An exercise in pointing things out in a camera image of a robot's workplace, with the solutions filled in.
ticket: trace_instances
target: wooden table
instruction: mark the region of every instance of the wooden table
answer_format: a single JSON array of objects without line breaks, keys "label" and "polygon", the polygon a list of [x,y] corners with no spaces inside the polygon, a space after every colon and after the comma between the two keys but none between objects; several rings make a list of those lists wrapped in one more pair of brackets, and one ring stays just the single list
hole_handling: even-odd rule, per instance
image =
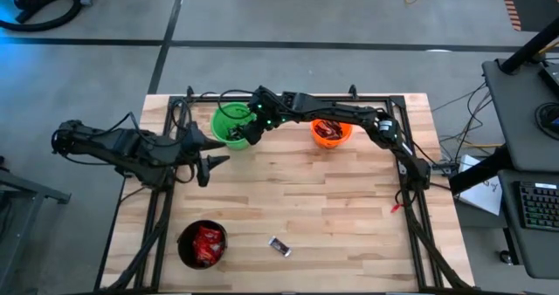
[{"label": "wooden table", "polygon": [[[403,95],[414,141],[431,158],[440,158],[426,94]],[[168,99],[167,95],[146,98],[142,128],[162,131]],[[214,103],[196,103],[192,108],[194,119],[208,136],[215,109]],[[352,137],[341,147],[320,149],[312,141],[309,126],[286,123],[266,132],[258,145],[246,150],[212,150],[212,155],[229,154],[231,159],[211,171],[208,187],[199,188],[196,181],[176,185],[161,292],[418,289],[404,212],[390,213],[399,188],[392,153],[377,147],[359,127],[354,127]],[[179,175],[186,179],[188,173],[181,169]],[[446,184],[443,178],[432,180]],[[129,181],[123,195],[138,188],[138,181]],[[473,285],[451,193],[431,187],[425,195],[438,248]],[[148,201],[149,191],[144,191],[120,206],[101,286],[113,283],[139,250]],[[222,260],[204,271],[186,267],[176,249],[184,228],[199,219],[221,223],[229,242]],[[292,247],[292,255],[283,258],[268,246],[271,236]],[[427,259],[424,250],[422,255]],[[428,261],[424,260],[424,266],[432,285]]]}]

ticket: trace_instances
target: green bowl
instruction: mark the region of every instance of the green bowl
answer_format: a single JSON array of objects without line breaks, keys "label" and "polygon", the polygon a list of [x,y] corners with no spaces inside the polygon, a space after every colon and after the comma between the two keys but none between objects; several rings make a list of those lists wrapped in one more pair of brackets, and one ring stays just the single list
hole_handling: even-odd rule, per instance
[{"label": "green bowl", "polygon": [[240,117],[243,115],[247,115],[241,120],[234,120],[225,116],[221,110],[218,108],[216,112],[211,116],[211,133],[218,139],[219,141],[224,142],[227,144],[227,147],[233,150],[242,150],[248,148],[250,144],[246,139],[242,139],[239,141],[228,141],[227,135],[229,134],[229,128],[234,128],[237,125],[244,125],[247,124],[251,120],[256,119],[256,115],[250,113],[251,110],[246,106],[246,103],[241,102],[232,102],[221,106],[223,110],[233,117]]}]

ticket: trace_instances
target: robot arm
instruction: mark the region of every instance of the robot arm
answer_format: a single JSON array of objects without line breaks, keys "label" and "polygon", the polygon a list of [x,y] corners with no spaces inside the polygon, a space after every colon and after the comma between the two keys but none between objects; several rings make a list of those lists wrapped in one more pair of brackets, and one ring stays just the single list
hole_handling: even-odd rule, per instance
[{"label": "robot arm", "polygon": [[283,92],[280,97],[260,86],[248,106],[256,120],[241,127],[241,134],[254,145],[265,130],[279,127],[286,121],[335,120],[361,126],[370,139],[382,149],[389,149],[406,168],[408,183],[420,182],[421,189],[429,188],[431,168],[417,158],[405,144],[397,120],[383,109],[370,106],[349,106],[326,102],[305,93]]},{"label": "robot arm", "polygon": [[175,169],[197,167],[198,184],[205,187],[210,170],[227,161],[229,156],[203,158],[200,151],[220,148],[224,143],[208,139],[192,122],[190,130],[179,141],[146,130],[114,129],[109,131],[87,127],[80,120],[62,123],[52,136],[56,154],[89,154],[115,165],[121,174],[134,174],[146,187],[165,188],[174,182]]}]

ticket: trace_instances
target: black floor stripe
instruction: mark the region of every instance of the black floor stripe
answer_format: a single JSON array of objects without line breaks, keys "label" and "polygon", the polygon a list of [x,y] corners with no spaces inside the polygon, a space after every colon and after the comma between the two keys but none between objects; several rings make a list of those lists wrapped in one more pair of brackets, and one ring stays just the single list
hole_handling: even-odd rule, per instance
[{"label": "black floor stripe", "polygon": [[182,5],[183,0],[175,0],[175,3],[173,4],[173,10],[171,11],[169,24],[167,24],[167,30],[165,31],[163,45],[161,47],[161,50],[159,51],[159,56],[157,56],[154,73],[151,75],[151,81],[149,81],[148,94],[156,94],[157,88],[159,88],[159,81],[161,80],[161,75],[163,73],[163,67],[165,66],[167,54],[169,53],[169,43],[173,38],[173,34],[175,33],[176,22],[178,21],[178,15],[181,12]]},{"label": "black floor stripe", "polygon": [[306,50],[362,50],[362,51],[476,51],[515,52],[521,46],[504,45],[406,45],[375,43],[322,43],[322,42],[242,42],[242,41],[171,41],[170,46],[200,48],[264,48],[264,49],[306,49]]},{"label": "black floor stripe", "polygon": [[160,46],[162,40],[104,38],[0,38],[0,45]]}]

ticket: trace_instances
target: concrete floor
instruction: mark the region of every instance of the concrete floor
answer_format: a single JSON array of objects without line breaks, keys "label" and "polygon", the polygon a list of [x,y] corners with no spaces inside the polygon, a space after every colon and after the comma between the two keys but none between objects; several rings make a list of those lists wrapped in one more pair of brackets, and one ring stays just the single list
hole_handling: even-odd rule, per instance
[{"label": "concrete floor", "polygon": [[[93,288],[122,179],[111,168],[84,167],[51,154],[61,121],[108,127],[126,112],[141,112],[160,47],[13,44],[8,38],[162,40],[175,0],[95,0],[73,22],[34,34],[0,31],[0,154],[16,175],[72,193],[67,206],[45,205],[13,292],[40,294]],[[0,18],[13,17],[0,0]],[[37,19],[62,12],[65,2]],[[534,34],[514,31],[502,0],[183,0],[173,40],[342,42],[397,45],[522,45]],[[428,93],[431,107],[469,93],[482,82],[480,65],[505,52],[350,51],[270,48],[171,47],[157,93],[226,89],[341,93]],[[481,98],[476,96],[474,103]],[[433,114],[439,136],[466,121],[466,100]],[[503,142],[494,110],[469,135]],[[445,144],[451,153],[456,143]],[[555,294],[559,282],[533,280],[523,268],[498,263],[499,231],[464,230],[477,286]]]}]

